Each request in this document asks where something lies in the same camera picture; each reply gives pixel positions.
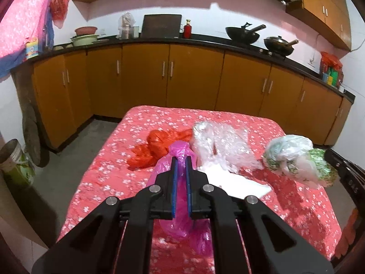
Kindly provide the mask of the white translucent plastic bag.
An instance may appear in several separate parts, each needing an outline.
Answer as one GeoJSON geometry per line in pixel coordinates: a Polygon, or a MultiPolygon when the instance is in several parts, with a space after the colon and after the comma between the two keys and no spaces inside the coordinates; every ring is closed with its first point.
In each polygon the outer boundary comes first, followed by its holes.
{"type": "Polygon", "coordinates": [[[197,167],[197,170],[207,175],[211,185],[221,188],[229,196],[238,199],[245,199],[249,195],[261,199],[272,191],[268,184],[260,184],[242,175],[230,173],[227,169],[212,161],[197,167]]]}

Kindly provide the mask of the magenta plastic bag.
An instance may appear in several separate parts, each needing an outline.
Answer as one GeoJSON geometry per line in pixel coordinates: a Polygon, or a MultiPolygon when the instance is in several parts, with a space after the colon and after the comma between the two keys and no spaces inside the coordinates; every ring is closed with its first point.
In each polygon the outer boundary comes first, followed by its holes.
{"type": "Polygon", "coordinates": [[[213,256],[209,220],[192,220],[188,213],[188,193],[186,187],[186,158],[190,156],[192,166],[196,167],[196,155],[189,143],[175,141],[168,147],[168,154],[159,159],[147,181],[147,186],[155,184],[158,174],[170,170],[172,158],[177,158],[177,196],[176,213],[172,220],[161,220],[162,230],[177,241],[187,241],[189,247],[200,256],[213,256]]]}

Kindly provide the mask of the green white patterned bag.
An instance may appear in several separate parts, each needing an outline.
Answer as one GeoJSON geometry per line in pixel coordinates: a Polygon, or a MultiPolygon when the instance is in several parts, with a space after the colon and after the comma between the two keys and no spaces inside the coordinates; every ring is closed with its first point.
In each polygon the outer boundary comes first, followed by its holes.
{"type": "Polygon", "coordinates": [[[324,158],[325,150],[301,135],[284,135],[269,142],[262,160],[266,168],[307,187],[333,186],[338,173],[324,158]]]}

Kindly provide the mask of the clear bubble wrap sheet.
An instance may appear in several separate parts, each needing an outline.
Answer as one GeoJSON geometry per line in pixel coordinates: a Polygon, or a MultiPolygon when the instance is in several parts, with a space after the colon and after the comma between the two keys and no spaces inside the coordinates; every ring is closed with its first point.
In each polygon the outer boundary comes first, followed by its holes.
{"type": "Polygon", "coordinates": [[[246,129],[235,129],[221,122],[201,121],[192,128],[190,148],[197,156],[197,166],[215,164],[230,173],[263,169],[248,142],[246,129]]]}

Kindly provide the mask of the red plastic bag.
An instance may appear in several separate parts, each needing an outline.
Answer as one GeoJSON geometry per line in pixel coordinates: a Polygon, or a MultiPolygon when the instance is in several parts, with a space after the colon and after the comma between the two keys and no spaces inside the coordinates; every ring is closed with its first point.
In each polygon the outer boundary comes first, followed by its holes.
{"type": "Polygon", "coordinates": [[[70,0],[50,1],[50,11],[52,16],[52,21],[58,29],[63,28],[64,21],[68,13],[69,2],[70,0]]]}
{"type": "Polygon", "coordinates": [[[192,129],[176,131],[174,129],[153,130],[147,136],[145,143],[133,147],[133,157],[127,160],[129,169],[144,169],[153,167],[157,161],[169,153],[169,146],[176,141],[189,142],[192,129]]]}

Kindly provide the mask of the orange bag with groceries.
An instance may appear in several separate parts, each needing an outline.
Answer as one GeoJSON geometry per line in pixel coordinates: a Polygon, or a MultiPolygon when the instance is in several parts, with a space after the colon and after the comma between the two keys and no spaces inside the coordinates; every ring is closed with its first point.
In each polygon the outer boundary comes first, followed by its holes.
{"type": "Polygon", "coordinates": [[[320,76],[326,84],[340,88],[343,82],[342,68],[336,55],[321,51],[320,76]]]}

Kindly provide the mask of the black countertop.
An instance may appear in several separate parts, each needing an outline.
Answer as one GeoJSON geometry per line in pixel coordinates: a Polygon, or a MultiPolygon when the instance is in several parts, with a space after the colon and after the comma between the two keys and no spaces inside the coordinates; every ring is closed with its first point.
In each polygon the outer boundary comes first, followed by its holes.
{"type": "Polygon", "coordinates": [[[62,50],[57,51],[49,51],[47,53],[43,53],[40,56],[36,56],[34,58],[30,58],[29,60],[24,60],[18,66],[12,68],[10,70],[10,74],[15,74],[21,68],[29,66],[35,62],[52,58],[58,55],[65,55],[68,53],[76,52],[79,50],[94,50],[97,48],[110,47],[114,45],[126,45],[126,44],[143,44],[143,43],[152,43],[152,44],[174,44],[174,45],[188,45],[188,46],[198,46],[204,48],[213,48],[222,51],[230,51],[234,53],[238,53],[240,55],[252,56],[256,59],[260,59],[266,61],[271,64],[278,65],[285,69],[288,69],[292,72],[299,74],[300,76],[307,77],[310,80],[317,82],[325,86],[326,88],[332,90],[337,95],[340,95],[343,98],[346,98],[351,104],[355,103],[356,96],[351,92],[344,90],[344,92],[339,91],[337,88],[330,86],[323,82],[319,78],[319,74],[311,70],[310,68],[293,61],[290,58],[280,56],[271,51],[266,50],[265,48],[260,48],[254,45],[240,45],[238,43],[233,43],[232,40],[220,37],[214,37],[209,35],[201,35],[201,34],[193,34],[191,39],[183,39],[183,38],[134,38],[127,40],[117,39],[115,36],[103,37],[97,40],[95,43],[91,43],[89,45],[76,46],[72,48],[67,48],[65,44],[62,44],[62,50]]]}

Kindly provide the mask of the black lidded wok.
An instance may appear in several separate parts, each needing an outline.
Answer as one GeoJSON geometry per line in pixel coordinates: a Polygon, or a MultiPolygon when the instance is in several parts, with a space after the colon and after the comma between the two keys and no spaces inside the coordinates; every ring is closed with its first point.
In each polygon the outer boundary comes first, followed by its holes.
{"type": "Polygon", "coordinates": [[[293,53],[293,46],[299,43],[298,39],[287,42],[281,36],[267,37],[263,40],[265,47],[272,53],[281,56],[289,56],[293,53]]]}

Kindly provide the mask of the red bottle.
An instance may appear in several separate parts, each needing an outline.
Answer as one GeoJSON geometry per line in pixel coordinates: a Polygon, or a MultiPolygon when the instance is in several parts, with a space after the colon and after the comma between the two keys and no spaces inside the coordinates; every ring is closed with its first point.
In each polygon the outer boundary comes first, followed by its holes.
{"type": "Polygon", "coordinates": [[[190,20],[187,19],[186,20],[186,25],[183,28],[182,37],[185,38],[185,39],[190,39],[191,38],[191,33],[192,33],[192,26],[190,24],[190,20]]]}

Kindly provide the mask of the dark cutting board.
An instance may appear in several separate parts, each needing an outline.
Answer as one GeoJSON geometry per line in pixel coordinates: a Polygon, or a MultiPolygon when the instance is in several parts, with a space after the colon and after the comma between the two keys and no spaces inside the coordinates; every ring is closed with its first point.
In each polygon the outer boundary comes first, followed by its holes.
{"type": "Polygon", "coordinates": [[[181,19],[181,14],[145,15],[141,38],[179,38],[181,19]]]}

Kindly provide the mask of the clear bag with jars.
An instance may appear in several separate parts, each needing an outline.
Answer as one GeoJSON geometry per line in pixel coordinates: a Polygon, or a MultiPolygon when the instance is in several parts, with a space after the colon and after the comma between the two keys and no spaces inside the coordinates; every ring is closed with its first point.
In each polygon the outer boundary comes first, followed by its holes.
{"type": "Polygon", "coordinates": [[[117,38],[120,40],[134,39],[139,37],[139,26],[130,12],[124,13],[118,22],[119,34],[117,38]]]}

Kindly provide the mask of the colourful small box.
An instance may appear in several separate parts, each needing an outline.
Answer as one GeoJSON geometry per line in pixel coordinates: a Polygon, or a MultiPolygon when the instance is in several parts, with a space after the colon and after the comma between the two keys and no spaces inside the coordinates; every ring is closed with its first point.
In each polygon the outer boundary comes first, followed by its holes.
{"type": "Polygon", "coordinates": [[[38,39],[37,37],[31,38],[25,44],[26,59],[34,58],[38,56],[38,39]]]}

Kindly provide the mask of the stacked green red basins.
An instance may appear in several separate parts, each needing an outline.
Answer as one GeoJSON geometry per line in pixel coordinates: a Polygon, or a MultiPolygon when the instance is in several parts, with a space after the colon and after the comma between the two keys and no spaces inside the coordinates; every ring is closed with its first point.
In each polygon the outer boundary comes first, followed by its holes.
{"type": "Polygon", "coordinates": [[[98,40],[97,27],[79,27],[75,29],[76,35],[71,38],[73,46],[91,45],[98,40]]]}

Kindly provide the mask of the pink floral curtain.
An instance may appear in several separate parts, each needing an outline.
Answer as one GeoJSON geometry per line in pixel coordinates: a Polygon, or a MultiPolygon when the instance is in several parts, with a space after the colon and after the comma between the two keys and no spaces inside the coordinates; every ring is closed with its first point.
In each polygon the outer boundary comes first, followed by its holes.
{"type": "Polygon", "coordinates": [[[25,58],[26,43],[34,38],[54,45],[51,0],[14,0],[1,21],[1,77],[25,58]]]}

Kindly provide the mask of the hanging red plastic bag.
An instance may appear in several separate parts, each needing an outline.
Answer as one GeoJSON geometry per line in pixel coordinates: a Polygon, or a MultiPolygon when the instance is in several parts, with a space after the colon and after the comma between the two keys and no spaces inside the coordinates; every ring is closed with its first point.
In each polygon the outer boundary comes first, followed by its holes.
{"type": "Polygon", "coordinates": [[[64,21],[68,13],[69,2],[70,0],[50,1],[50,11],[52,16],[52,21],[58,29],[63,28],[64,21]]]}

